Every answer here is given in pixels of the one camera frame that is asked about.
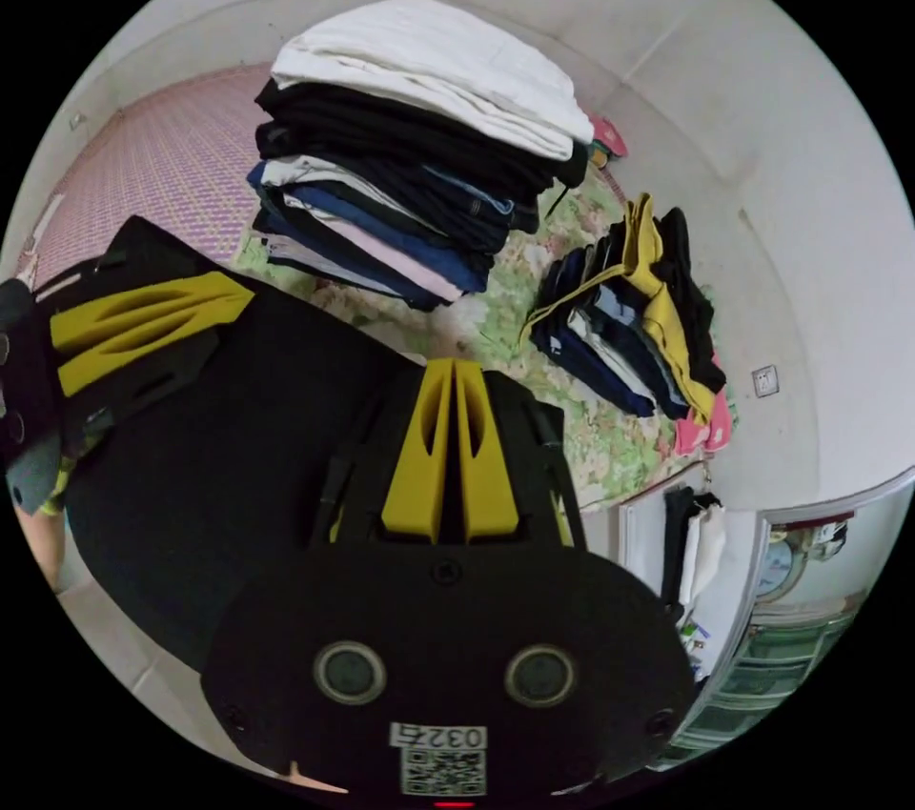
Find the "person's arm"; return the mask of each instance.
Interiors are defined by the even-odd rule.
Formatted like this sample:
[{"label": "person's arm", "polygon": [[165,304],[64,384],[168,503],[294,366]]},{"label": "person's arm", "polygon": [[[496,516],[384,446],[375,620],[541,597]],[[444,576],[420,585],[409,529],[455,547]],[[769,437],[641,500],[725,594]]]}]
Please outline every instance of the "person's arm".
[{"label": "person's arm", "polygon": [[63,513],[49,515],[39,511],[27,515],[21,508],[13,505],[22,533],[26,536],[31,554],[38,567],[55,591],[60,578],[60,569],[64,562],[64,516]]}]

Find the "qr code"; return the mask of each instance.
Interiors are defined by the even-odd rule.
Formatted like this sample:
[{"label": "qr code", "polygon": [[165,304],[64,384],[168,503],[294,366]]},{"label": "qr code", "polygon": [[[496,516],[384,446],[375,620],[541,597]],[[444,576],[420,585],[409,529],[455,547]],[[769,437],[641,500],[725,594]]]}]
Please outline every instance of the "qr code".
[{"label": "qr code", "polygon": [[486,794],[486,751],[401,750],[403,794],[471,798]]}]

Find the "folded clothes stack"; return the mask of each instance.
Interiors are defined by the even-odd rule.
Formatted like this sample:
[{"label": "folded clothes stack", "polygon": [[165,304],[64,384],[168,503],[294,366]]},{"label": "folded clothes stack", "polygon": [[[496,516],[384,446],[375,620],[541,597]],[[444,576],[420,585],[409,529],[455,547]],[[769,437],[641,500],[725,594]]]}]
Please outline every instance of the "folded clothes stack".
[{"label": "folded clothes stack", "polygon": [[541,352],[625,413],[678,420],[678,453],[723,447],[730,411],[693,282],[686,218],[644,194],[594,245],[556,261],[525,325]]},{"label": "folded clothes stack", "polygon": [[435,0],[318,23],[256,98],[253,230],[272,263],[429,311],[484,292],[555,180],[583,180],[594,126],[539,51]]}]

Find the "label sticker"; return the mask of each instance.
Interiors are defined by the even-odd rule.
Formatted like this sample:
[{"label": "label sticker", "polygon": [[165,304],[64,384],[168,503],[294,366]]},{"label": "label sticker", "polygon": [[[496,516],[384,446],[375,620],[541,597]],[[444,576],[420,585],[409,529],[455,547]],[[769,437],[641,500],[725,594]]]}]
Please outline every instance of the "label sticker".
[{"label": "label sticker", "polygon": [[391,746],[400,749],[417,750],[464,750],[486,749],[485,727],[430,727],[426,724],[391,725]]},{"label": "label sticker", "polygon": [[401,749],[400,793],[415,797],[483,797],[486,751]]}]

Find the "screw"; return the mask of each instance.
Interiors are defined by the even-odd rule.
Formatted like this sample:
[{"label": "screw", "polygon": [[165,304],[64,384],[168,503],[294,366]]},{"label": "screw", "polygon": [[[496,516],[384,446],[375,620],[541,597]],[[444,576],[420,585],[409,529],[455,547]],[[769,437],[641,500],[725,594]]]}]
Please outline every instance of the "screw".
[{"label": "screw", "polygon": [[457,584],[461,575],[460,566],[451,559],[443,559],[432,568],[432,581],[443,586]]},{"label": "screw", "polygon": [[673,733],[674,713],[669,708],[652,716],[645,725],[645,734],[652,739],[670,737]]}]

